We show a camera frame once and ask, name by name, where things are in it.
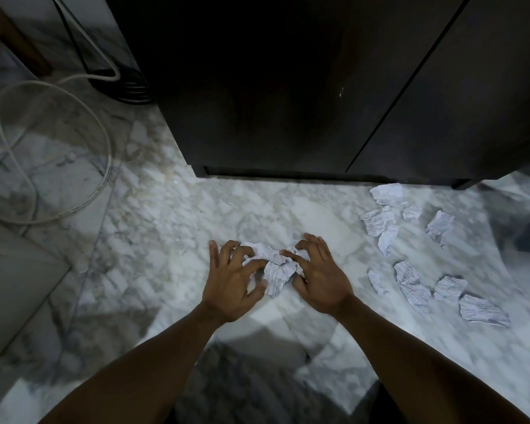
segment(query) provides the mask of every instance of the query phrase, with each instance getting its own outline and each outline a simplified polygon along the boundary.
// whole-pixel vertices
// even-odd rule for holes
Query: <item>hand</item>
[[[229,240],[218,254],[216,242],[210,241],[210,272],[201,303],[215,308],[224,322],[237,320],[248,312],[263,298],[267,288],[267,282],[263,280],[247,293],[249,276],[265,267],[267,260],[254,260],[242,266],[244,256],[255,256],[255,252],[251,247],[239,245],[238,241]]]
[[[305,233],[296,248],[308,251],[310,262],[290,251],[281,251],[283,256],[290,257],[304,271],[306,281],[297,276],[293,281],[294,289],[316,311],[334,317],[344,300],[354,296],[349,279],[334,262],[322,237]]]

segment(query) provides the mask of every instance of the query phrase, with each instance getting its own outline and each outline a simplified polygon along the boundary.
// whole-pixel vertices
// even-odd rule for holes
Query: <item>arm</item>
[[[294,288],[313,308],[332,315],[347,329],[408,420],[530,423],[481,380],[362,303],[325,241],[310,234],[304,237],[297,249],[307,250],[310,262],[282,251],[304,270],[306,281],[297,278]]]
[[[254,251],[239,244],[228,241],[218,254],[211,241],[210,273],[201,303],[77,387],[40,423],[162,423],[212,334],[222,324],[240,318],[265,293],[266,283],[250,293],[246,290],[249,276],[267,261],[242,266],[244,255],[254,256]]]

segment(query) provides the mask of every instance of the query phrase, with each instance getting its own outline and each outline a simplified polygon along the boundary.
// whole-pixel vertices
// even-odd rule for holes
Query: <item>forearm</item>
[[[223,324],[208,305],[122,357],[67,396],[42,424],[161,423],[204,346]]]
[[[351,297],[337,320],[361,347],[408,419],[461,423],[510,417],[529,422],[493,389],[416,337]]]

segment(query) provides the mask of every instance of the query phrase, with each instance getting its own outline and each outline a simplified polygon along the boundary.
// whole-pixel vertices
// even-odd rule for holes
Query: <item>white cable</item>
[[[16,87],[21,87],[21,86],[26,86],[26,85],[46,86],[49,89],[55,89],[55,90],[61,91],[65,95],[71,97],[72,99],[77,101],[81,106],[83,106],[88,113],[90,113],[92,115],[92,117],[98,123],[100,129],[102,130],[102,133],[103,133],[104,138],[106,140],[106,153],[107,153],[106,169],[105,169],[105,172],[104,172],[104,177],[102,178],[102,181],[100,182],[100,184],[98,185],[96,190],[94,192],[92,192],[92,194],[87,199],[85,199],[83,202],[81,202],[77,206],[71,208],[70,210],[65,211],[64,213],[57,214],[56,216],[49,217],[47,219],[34,220],[34,218],[35,218],[35,210],[37,209],[37,190],[35,189],[35,185],[31,181],[31,179],[28,177],[27,173],[21,167],[20,163],[18,162],[18,160],[17,160],[17,158],[16,158],[16,156],[14,155],[14,152],[13,152],[14,147],[21,141],[21,139],[25,135],[25,132],[27,131],[28,127],[26,127],[26,129],[23,130],[18,135],[18,137],[14,140],[14,142],[12,142],[12,144],[9,144],[8,140],[6,138],[6,135],[4,134],[4,128],[2,127],[2,123],[1,123],[1,119],[0,119],[0,138],[1,138],[2,142],[4,143],[4,148],[5,148],[5,151],[2,154],[0,154],[0,163],[4,160],[4,158],[6,156],[10,156],[10,158],[12,158],[12,161],[14,162],[14,166],[18,169],[18,171],[20,172],[21,176],[24,178],[25,182],[29,185],[29,188],[30,188],[30,190],[32,192],[32,197],[31,197],[31,202],[30,202],[31,205],[30,205],[30,210],[29,210],[29,213],[28,213],[28,219],[27,220],[22,221],[22,220],[9,219],[9,218],[4,217],[3,215],[0,214],[0,221],[6,222],[6,223],[10,223],[10,224],[17,224],[17,225],[27,226],[27,225],[47,223],[47,222],[50,222],[50,221],[56,221],[56,220],[62,219],[63,217],[68,216],[69,214],[77,212],[81,208],[83,208],[86,205],[88,205],[89,203],[91,203],[91,201],[93,201],[94,198],[96,198],[96,196],[98,196],[98,194],[102,191],[102,189],[104,189],[104,187],[106,186],[106,183],[108,182],[108,178],[110,177],[110,172],[112,170],[112,145],[111,145],[111,142],[110,142],[110,136],[108,135],[108,132],[106,131],[106,128],[104,127],[104,125],[102,124],[102,122],[100,121],[98,116],[92,111],[92,109],[89,106],[87,106],[76,95],[74,95],[73,93],[67,91],[66,89],[64,89],[62,87],[60,87],[59,85],[61,85],[63,83],[66,83],[68,81],[71,81],[71,80],[78,79],[78,78],[92,78],[92,79],[96,79],[96,80],[104,80],[104,81],[107,81],[107,82],[115,82],[115,81],[120,80],[120,71],[118,70],[116,64],[102,51],[102,49],[100,49],[98,47],[96,42],[94,42],[94,40],[92,40],[92,38],[86,33],[85,29],[80,26],[80,24],[78,23],[78,20],[74,17],[73,13],[68,9],[68,7],[65,5],[63,0],[54,0],[54,2],[56,2],[56,4],[61,8],[63,13],[69,18],[69,20],[72,22],[72,24],[80,31],[80,33],[86,38],[86,40],[88,40],[88,42],[92,45],[92,47],[94,49],[96,49],[96,51],[100,54],[100,56],[102,56],[102,58],[106,61],[106,63],[114,71],[114,76],[106,77],[106,76],[99,76],[97,74],[74,74],[73,76],[69,76],[69,77],[66,77],[66,78],[64,78],[62,80],[59,80],[56,84],[51,84],[51,83],[43,82],[43,81],[40,81],[40,80],[24,80],[24,81],[21,81],[19,83],[14,84],[14,85],[7,86],[4,89],[2,89],[0,91],[0,103],[1,103],[2,98],[4,97],[4,95],[7,92],[11,91],[12,89],[14,89]],[[46,96],[47,96],[47,92],[44,92],[43,94],[39,95],[38,97],[45,98]]]

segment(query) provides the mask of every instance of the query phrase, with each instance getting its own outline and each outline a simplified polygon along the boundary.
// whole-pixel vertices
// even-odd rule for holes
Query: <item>crumpled paper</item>
[[[420,217],[420,214],[422,214],[422,208],[413,206],[406,207],[403,210],[403,219],[414,221],[417,220],[418,217]]]
[[[400,183],[381,184],[369,192],[379,205],[398,207],[406,203],[403,199],[403,185]]]
[[[445,247],[444,234],[448,233],[453,228],[454,217],[442,210],[438,210],[434,218],[428,223],[426,233],[432,241],[440,244],[440,247]]]
[[[363,214],[360,219],[365,222],[367,234],[374,237],[381,235],[390,224],[396,223],[395,214],[388,205],[384,206],[381,212],[379,210],[369,211],[369,213]]]
[[[459,296],[467,288],[468,282],[464,278],[445,276],[434,287],[434,297],[438,301],[455,305],[459,301]]]
[[[371,285],[377,292],[379,296],[382,296],[385,293],[388,293],[388,290],[386,290],[382,284],[381,284],[381,278],[379,277],[379,274],[375,272],[373,269],[369,269],[367,272],[367,276],[369,277],[369,281],[371,282]]]
[[[486,299],[469,294],[459,299],[459,313],[461,317],[471,322],[501,327],[510,327],[512,325],[508,313],[505,313],[501,308]]]
[[[403,261],[395,265],[395,270],[397,271],[397,284],[410,306],[419,313],[428,313],[428,302],[432,294],[430,289],[422,284],[414,268]]]
[[[379,246],[379,250],[381,250],[383,256],[389,257],[390,247],[393,245],[393,242],[398,236],[398,230],[399,227],[396,224],[391,224],[379,237],[379,242],[377,245]]]
[[[304,271],[297,262],[289,257],[282,256],[279,254],[279,250],[275,250],[262,242],[242,242],[240,246],[251,247],[255,252],[255,256],[253,257],[246,256],[242,265],[245,266],[247,263],[256,259],[265,259],[269,261],[265,266],[263,278],[269,282],[265,294],[268,294],[271,297],[277,297],[279,295],[283,286],[289,282],[290,277],[292,277],[295,272],[300,276],[304,276]],[[310,260],[306,250],[297,250],[294,247],[289,247],[287,250],[307,261]]]

